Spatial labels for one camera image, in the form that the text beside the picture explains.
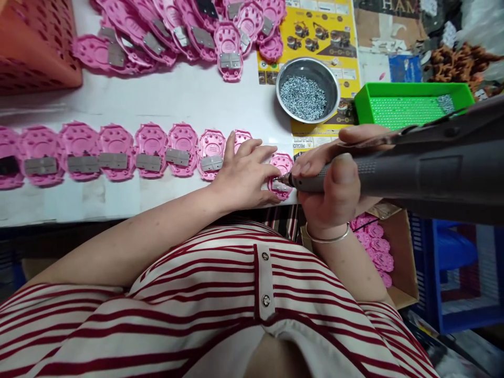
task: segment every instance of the wrist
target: wrist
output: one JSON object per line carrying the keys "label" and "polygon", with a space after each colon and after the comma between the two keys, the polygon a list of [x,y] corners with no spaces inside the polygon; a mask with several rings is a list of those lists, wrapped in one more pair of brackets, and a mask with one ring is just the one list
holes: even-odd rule
{"label": "wrist", "polygon": [[206,186],[200,191],[202,191],[202,196],[209,209],[216,212],[219,218],[234,211],[227,200],[227,196],[221,191],[215,190],[212,185]]}
{"label": "wrist", "polygon": [[317,227],[316,225],[312,225],[308,222],[308,233],[315,239],[331,240],[336,239],[347,232],[346,226],[347,224],[345,223],[341,226],[323,228]]}

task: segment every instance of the metal bowl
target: metal bowl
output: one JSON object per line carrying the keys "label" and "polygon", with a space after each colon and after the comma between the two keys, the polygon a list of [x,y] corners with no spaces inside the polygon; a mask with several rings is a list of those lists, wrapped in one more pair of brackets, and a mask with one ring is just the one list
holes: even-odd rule
{"label": "metal bowl", "polygon": [[[326,94],[325,99],[327,105],[325,106],[324,113],[319,119],[309,121],[292,114],[282,102],[280,97],[280,89],[284,85],[284,82],[296,76],[304,76],[307,79],[314,80]],[[290,60],[287,62],[278,72],[277,82],[277,99],[282,105],[285,112],[292,118],[303,123],[320,123],[325,122],[331,118],[338,110],[338,104],[340,103],[340,86],[338,80],[332,73],[332,71],[322,62],[308,57],[301,57]]]}

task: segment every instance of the forearm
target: forearm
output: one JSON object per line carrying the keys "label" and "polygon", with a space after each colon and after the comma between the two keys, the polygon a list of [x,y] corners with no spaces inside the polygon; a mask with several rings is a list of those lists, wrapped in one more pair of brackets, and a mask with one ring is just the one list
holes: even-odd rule
{"label": "forearm", "polygon": [[[346,226],[319,230],[308,224],[308,232],[314,238],[327,240],[343,235]],[[352,231],[335,243],[312,245],[356,301],[386,301],[393,305],[374,263]]]}
{"label": "forearm", "polygon": [[97,235],[34,277],[41,282],[130,286],[160,255],[226,212],[210,187],[125,220]]}

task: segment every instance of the finger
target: finger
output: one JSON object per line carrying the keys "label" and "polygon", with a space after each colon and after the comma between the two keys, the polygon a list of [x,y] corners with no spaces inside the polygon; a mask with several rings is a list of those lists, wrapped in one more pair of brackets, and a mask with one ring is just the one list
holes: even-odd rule
{"label": "finger", "polygon": [[241,158],[244,156],[249,156],[256,147],[259,147],[262,144],[262,142],[262,139],[246,140],[241,144],[238,151],[236,151],[236,156]]}
{"label": "finger", "polygon": [[298,192],[298,200],[303,208],[320,208],[324,202],[323,193]]}
{"label": "finger", "polygon": [[264,160],[271,157],[271,155],[273,155],[277,151],[277,149],[278,147],[276,146],[259,146],[252,151],[252,154],[250,154],[250,156],[252,156],[252,158],[256,162],[262,163]]}
{"label": "finger", "polygon": [[261,205],[278,205],[281,200],[277,197],[277,195],[271,191],[265,190],[261,191]]}
{"label": "finger", "polygon": [[356,215],[361,215],[362,213],[368,211],[381,200],[382,199],[380,197],[361,196],[359,204],[357,205]]}
{"label": "finger", "polygon": [[324,180],[324,202],[331,206],[338,222],[349,222],[355,218],[360,192],[358,168],[352,155],[338,155]]}
{"label": "finger", "polygon": [[227,137],[226,148],[224,150],[224,163],[229,163],[235,157],[235,132],[232,131]]}
{"label": "finger", "polygon": [[381,125],[366,123],[341,129],[338,136],[342,142],[353,144],[388,133],[389,131],[389,129]]}
{"label": "finger", "polygon": [[323,144],[313,150],[307,151],[296,159],[294,166],[292,167],[292,174],[295,177],[301,175],[306,175],[311,171],[316,171],[315,176],[319,174],[322,167],[331,160],[326,161],[326,150],[330,149],[333,145],[337,144],[338,141],[333,141],[331,143]]}
{"label": "finger", "polygon": [[[322,168],[327,163],[331,162],[335,156],[342,152],[348,151],[348,148],[342,148],[340,146],[340,140],[341,142],[353,144],[365,141],[377,135],[385,134],[387,132],[389,132],[389,129],[376,124],[363,124],[359,126],[350,126],[344,128],[339,132],[339,140],[324,144],[317,149],[312,150],[314,151],[314,153],[308,156],[308,161],[304,164],[303,167],[301,167],[299,170],[294,170],[294,168],[292,169],[293,175],[303,177],[317,176]],[[390,148],[393,148],[393,146],[384,145],[379,146],[377,149],[385,150]]]}
{"label": "finger", "polygon": [[263,164],[262,171],[263,171],[264,178],[282,176],[280,169],[276,168],[274,165],[271,165],[271,164]]}

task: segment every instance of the white table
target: white table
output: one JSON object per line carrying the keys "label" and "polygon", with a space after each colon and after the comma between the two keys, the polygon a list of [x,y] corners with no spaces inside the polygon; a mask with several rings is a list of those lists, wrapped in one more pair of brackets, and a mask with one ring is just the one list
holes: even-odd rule
{"label": "white table", "polygon": [[[89,2],[76,0],[74,8],[78,33],[96,34],[100,16]],[[198,135],[205,129],[218,129],[226,136],[243,129],[292,155],[289,118],[275,101],[274,86],[259,84],[254,52],[244,62],[239,83],[225,83],[215,65],[191,66],[181,60],[164,74],[124,80],[84,71],[84,85],[76,91],[0,97],[0,125],[18,132],[33,124],[59,132],[72,120],[95,130],[116,123],[132,135],[140,124],[151,121],[166,132],[184,121]],[[189,178],[173,177],[167,169],[158,180],[141,179],[136,171],[132,180],[122,183],[112,183],[104,175],[80,183],[65,175],[61,185],[42,189],[25,179],[22,188],[0,192],[0,227],[130,217],[207,185],[199,176],[196,171]],[[293,192],[284,204],[295,201]]]}

